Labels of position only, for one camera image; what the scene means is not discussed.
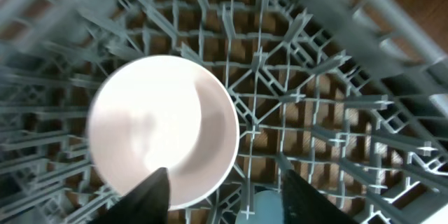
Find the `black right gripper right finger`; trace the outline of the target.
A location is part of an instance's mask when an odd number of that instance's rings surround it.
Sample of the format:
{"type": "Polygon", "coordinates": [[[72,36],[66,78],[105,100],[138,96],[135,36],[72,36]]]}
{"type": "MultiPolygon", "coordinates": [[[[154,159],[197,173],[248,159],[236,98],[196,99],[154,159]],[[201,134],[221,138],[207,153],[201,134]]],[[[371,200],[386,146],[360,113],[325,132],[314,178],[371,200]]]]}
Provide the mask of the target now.
{"type": "Polygon", "coordinates": [[[281,196],[285,224],[357,224],[292,169],[283,172],[281,196]]]}

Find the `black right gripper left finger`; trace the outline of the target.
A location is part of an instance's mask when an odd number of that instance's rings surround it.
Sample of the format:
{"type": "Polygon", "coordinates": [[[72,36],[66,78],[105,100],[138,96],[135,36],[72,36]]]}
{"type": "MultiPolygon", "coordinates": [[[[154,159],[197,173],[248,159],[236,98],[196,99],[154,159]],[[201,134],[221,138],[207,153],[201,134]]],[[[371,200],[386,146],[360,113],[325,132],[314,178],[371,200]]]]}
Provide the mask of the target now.
{"type": "Polygon", "coordinates": [[[90,224],[167,224],[170,183],[159,168],[90,224]]]}

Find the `pink bowl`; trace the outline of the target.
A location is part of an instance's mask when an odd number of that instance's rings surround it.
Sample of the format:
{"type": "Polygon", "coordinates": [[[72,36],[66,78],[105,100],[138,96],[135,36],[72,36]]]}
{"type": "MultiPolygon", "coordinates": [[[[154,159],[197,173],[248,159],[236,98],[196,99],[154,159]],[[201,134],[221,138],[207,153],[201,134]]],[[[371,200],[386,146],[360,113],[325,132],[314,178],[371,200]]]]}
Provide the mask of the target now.
{"type": "Polygon", "coordinates": [[[115,70],[96,92],[87,116],[92,162],[118,195],[159,168],[169,177],[171,210],[214,193],[239,148],[239,119],[224,85],[179,56],[153,55],[115,70]]]}

